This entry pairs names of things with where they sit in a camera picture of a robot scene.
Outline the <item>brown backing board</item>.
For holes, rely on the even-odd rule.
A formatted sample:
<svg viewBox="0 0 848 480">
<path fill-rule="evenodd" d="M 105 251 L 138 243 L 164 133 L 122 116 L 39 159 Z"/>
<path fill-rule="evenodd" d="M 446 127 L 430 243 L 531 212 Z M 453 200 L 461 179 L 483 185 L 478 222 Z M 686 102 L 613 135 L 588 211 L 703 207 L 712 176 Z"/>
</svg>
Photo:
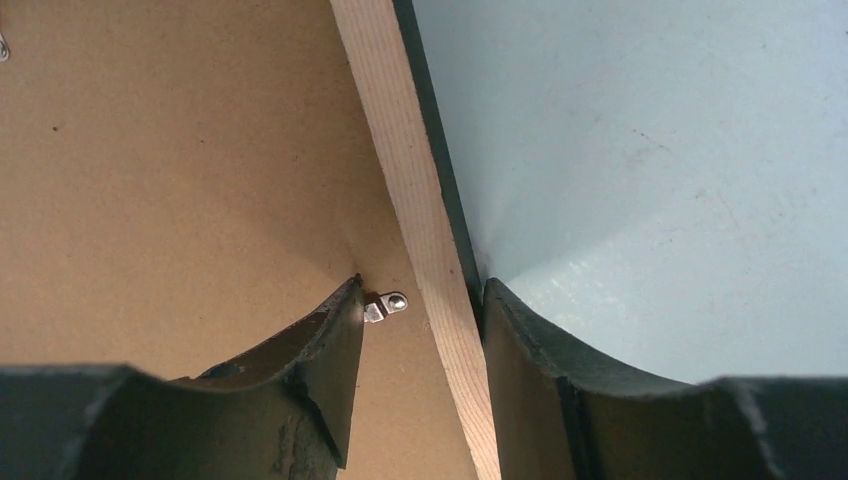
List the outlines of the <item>brown backing board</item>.
<svg viewBox="0 0 848 480">
<path fill-rule="evenodd" d="M 196 376 L 344 280 L 367 327 L 344 479 L 472 479 L 331 5 L 5 1 L 1 360 Z"/>
</svg>

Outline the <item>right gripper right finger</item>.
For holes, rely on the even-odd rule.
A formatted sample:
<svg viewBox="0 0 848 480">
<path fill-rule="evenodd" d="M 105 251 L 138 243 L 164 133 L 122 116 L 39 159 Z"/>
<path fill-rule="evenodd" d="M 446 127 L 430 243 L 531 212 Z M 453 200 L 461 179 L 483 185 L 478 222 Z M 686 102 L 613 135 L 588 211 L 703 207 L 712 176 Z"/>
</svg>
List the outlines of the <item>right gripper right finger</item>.
<svg viewBox="0 0 848 480">
<path fill-rule="evenodd" d="M 506 479 L 843 479 L 847 381 L 689 385 L 625 364 L 486 283 L 483 346 Z"/>
</svg>

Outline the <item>wooden picture frame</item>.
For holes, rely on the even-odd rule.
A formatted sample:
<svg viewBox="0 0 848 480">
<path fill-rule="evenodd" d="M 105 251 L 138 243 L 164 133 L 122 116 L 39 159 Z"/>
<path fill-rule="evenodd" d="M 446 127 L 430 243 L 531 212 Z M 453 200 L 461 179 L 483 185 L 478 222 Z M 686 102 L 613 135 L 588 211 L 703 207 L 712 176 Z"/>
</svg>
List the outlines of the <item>wooden picture frame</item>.
<svg viewBox="0 0 848 480">
<path fill-rule="evenodd" d="M 414 6 L 331 6 L 471 460 L 498 479 L 481 284 Z"/>
</svg>

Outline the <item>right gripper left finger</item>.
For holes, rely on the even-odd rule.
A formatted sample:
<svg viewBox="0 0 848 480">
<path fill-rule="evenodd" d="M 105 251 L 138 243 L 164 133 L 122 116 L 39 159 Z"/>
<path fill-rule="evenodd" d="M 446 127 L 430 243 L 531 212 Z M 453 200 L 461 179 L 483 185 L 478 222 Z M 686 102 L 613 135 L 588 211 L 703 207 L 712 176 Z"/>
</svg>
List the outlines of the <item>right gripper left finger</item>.
<svg viewBox="0 0 848 480">
<path fill-rule="evenodd" d="M 333 479 L 348 462 L 360 276 L 197 377 L 127 364 L 5 365 L 5 479 Z"/>
</svg>

